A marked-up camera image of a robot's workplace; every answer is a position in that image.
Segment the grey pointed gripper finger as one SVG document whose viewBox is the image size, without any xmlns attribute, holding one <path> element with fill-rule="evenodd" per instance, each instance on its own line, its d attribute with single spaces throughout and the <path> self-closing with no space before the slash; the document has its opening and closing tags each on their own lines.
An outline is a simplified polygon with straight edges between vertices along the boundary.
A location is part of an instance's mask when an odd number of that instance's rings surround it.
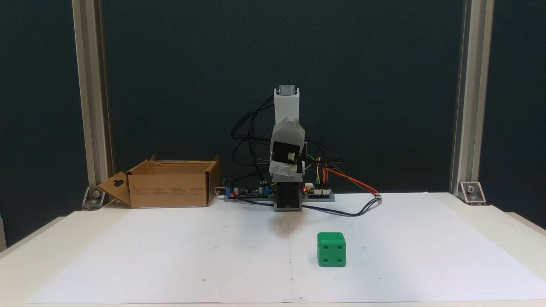
<svg viewBox="0 0 546 307">
<path fill-rule="evenodd" d="M 273 127 L 273 142 L 303 144 L 304 141 L 305 130 L 296 118 L 285 117 Z"/>
</svg>

